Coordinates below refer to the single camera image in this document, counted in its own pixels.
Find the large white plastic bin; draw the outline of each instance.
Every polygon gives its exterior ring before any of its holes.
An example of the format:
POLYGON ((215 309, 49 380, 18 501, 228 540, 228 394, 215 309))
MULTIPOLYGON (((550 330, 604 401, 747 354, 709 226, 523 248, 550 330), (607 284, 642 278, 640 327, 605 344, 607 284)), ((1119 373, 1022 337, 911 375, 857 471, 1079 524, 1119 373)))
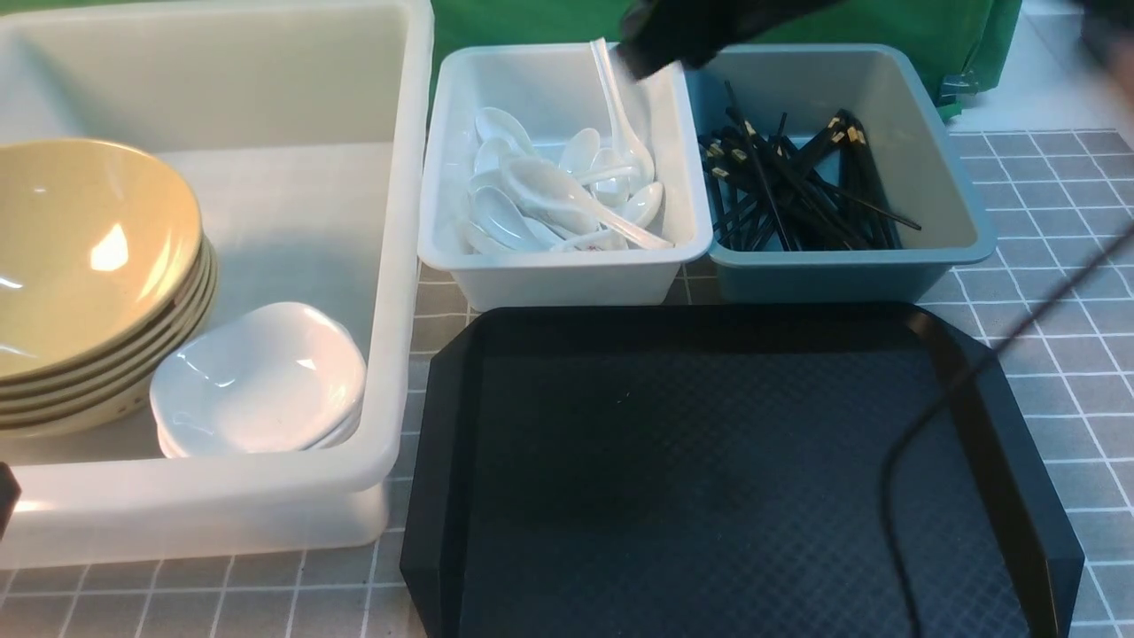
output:
POLYGON ((661 303, 682 263, 709 249, 712 223, 680 68, 675 65, 619 88, 634 130, 653 153, 657 179, 666 187, 650 230, 675 247, 471 254, 456 221, 468 215, 477 109, 510 112, 536 150, 555 160, 585 127, 596 128, 609 145, 610 121, 585 43, 465 49, 441 65, 422 177, 418 254, 426 264, 451 272, 474 308, 661 303))
POLYGON ((362 545, 387 526, 417 281, 426 0, 213 0, 0 18, 0 143, 158 153, 220 253, 212 325, 319 306, 367 355, 362 423, 319 451, 160 458, 149 411, 0 441, 23 487, 0 569, 362 545))

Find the black tray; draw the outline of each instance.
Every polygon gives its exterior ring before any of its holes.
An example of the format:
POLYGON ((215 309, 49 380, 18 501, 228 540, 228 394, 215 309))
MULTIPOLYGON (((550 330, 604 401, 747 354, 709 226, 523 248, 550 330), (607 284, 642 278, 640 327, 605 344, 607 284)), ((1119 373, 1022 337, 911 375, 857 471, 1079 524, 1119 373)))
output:
MULTIPOLYGON (((985 351, 904 304, 485 313, 430 371, 429 636, 907 636, 880 461, 985 351)), ((896 479, 925 635, 1066 636, 1083 553, 1004 373, 950 412, 896 479)))

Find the stack of white dishes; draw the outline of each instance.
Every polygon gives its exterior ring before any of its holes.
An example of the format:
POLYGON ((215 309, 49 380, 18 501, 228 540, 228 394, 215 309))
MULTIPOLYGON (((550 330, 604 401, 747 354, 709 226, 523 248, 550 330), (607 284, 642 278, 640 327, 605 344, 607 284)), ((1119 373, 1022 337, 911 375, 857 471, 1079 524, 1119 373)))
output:
POLYGON ((358 428, 365 378, 340 324, 302 303, 265 305, 158 368, 158 442, 170 459, 331 448, 358 428))
POLYGON ((0 146, 0 437, 74 433, 145 406, 202 331, 217 254, 189 185, 94 139, 0 146))

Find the gray tiled countertop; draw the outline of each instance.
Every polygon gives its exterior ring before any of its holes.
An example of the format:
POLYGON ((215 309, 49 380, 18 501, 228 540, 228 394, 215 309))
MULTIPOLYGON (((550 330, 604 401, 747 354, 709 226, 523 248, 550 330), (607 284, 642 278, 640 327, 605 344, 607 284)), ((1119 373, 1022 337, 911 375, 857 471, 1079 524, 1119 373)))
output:
MULTIPOLYGON (((1134 151, 1114 131, 960 134, 992 214, 992 258, 923 305, 995 341, 1131 219, 1134 151)), ((1134 638, 1134 250, 1108 264, 1004 361, 1088 555, 1072 636, 1134 638)), ((667 303, 719 300, 686 265, 667 303)), ((429 358, 474 312, 424 267, 390 529, 366 547, 0 572, 3 638, 423 638, 398 575, 429 358)))

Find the green cloth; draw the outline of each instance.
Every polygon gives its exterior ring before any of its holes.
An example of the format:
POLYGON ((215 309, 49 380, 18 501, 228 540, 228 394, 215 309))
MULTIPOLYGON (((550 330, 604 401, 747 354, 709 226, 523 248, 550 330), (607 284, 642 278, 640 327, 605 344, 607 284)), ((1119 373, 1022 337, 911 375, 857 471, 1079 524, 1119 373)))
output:
MULTIPOLYGON (((759 42, 879 42, 904 51, 934 97, 946 78, 971 92, 1000 80, 1023 0, 847 0, 759 42)), ((15 10, 112 0, 8 0, 15 10)), ((433 0, 435 66, 465 46, 617 40, 629 0, 433 0)))

